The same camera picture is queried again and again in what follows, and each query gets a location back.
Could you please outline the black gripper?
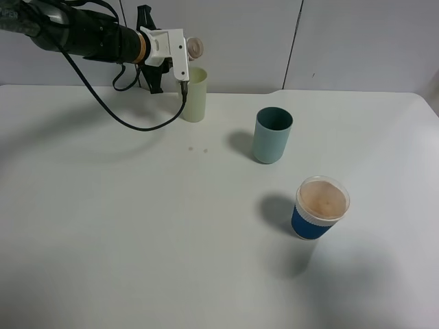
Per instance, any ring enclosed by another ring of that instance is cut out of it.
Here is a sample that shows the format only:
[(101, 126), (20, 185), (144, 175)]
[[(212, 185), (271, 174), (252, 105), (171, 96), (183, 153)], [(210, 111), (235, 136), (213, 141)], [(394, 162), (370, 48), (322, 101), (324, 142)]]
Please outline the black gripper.
[[(140, 5), (137, 7), (137, 30), (144, 27), (148, 30), (157, 30), (154, 20), (151, 16), (151, 7)], [(146, 57), (142, 57), (137, 62), (137, 77), (143, 75), (151, 94), (163, 93), (161, 80), (164, 74), (169, 73), (171, 68), (171, 59), (165, 58), (158, 66), (152, 66), (146, 63)]]

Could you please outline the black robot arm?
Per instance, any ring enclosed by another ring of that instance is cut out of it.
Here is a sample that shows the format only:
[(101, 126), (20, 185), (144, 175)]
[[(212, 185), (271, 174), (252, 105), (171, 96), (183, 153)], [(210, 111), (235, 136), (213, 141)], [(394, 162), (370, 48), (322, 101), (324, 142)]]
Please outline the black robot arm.
[(137, 26), (123, 26), (114, 8), (105, 1), (97, 5), (108, 14), (85, 10), (85, 1), (2, 1), (1, 29), (24, 34), (46, 51), (65, 52), (97, 62), (138, 66), (152, 94), (159, 94), (161, 78), (169, 72), (170, 61), (157, 67), (147, 63), (152, 57), (152, 41), (147, 31), (157, 28), (148, 5), (137, 8)]

